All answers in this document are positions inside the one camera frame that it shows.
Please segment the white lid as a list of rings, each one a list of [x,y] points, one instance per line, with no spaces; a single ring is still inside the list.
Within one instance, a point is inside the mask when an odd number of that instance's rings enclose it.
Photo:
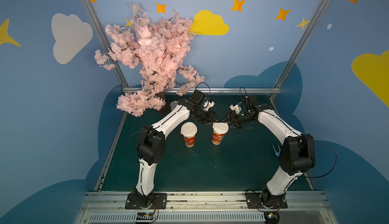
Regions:
[[[181,126],[180,133],[185,138],[193,138],[195,137],[198,129],[197,126],[192,122],[186,122]]]
[[[229,125],[227,123],[213,123],[212,128],[216,134],[226,134],[229,130]]]

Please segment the red paper cup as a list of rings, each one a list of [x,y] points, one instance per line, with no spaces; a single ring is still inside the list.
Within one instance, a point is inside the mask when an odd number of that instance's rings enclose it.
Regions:
[[[212,133],[212,143],[214,145],[219,145],[223,138],[224,138],[225,134],[216,134],[216,133]]]
[[[180,133],[183,135],[184,143],[188,148],[194,146],[197,131],[197,126],[192,122],[187,122],[182,125]]]

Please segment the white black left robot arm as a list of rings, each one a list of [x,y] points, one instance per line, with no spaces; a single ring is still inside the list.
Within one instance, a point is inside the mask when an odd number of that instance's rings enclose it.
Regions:
[[[124,155],[129,160],[139,164],[138,182],[131,196],[142,207],[146,208],[155,202],[153,197],[155,173],[157,164],[165,154],[168,135],[190,116],[195,117],[202,124],[214,123],[217,115],[211,110],[213,106],[214,102],[205,93],[196,89],[190,98],[180,100],[178,105],[163,119],[152,125],[143,125],[140,131],[133,133],[133,135],[139,135],[135,148],[137,160],[128,156],[126,152],[127,141],[125,141]]]

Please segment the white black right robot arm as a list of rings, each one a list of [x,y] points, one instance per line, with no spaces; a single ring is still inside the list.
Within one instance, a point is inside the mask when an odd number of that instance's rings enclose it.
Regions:
[[[314,137],[294,129],[268,104],[259,104],[254,95],[243,98],[245,110],[239,104],[230,105],[227,122],[240,129],[245,123],[258,121],[280,142],[279,167],[264,186],[260,199],[268,208],[280,207],[286,202],[286,192],[300,176],[316,166]]]

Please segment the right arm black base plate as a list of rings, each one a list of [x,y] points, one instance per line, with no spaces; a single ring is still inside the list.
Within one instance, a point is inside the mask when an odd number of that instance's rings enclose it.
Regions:
[[[278,196],[271,195],[268,191],[262,192],[246,191],[244,194],[249,209],[287,209],[286,194]]]

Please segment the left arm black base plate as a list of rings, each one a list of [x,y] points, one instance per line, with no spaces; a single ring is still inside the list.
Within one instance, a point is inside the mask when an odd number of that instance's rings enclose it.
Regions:
[[[167,193],[150,193],[144,196],[140,192],[127,196],[125,209],[166,209]]]

